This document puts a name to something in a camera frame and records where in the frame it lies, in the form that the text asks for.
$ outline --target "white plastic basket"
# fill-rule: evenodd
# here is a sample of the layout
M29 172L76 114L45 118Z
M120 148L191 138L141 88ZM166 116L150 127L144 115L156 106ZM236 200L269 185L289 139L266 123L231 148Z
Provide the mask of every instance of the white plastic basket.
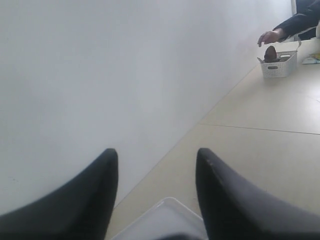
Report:
M289 76L297 67L297 55L298 48L301 46L301 41L299 41L299 46L295 51L281 51L277 52L277 58L285 58L288 59L280 62L264 62L260 58L258 58L262 74L264 78L285 78Z

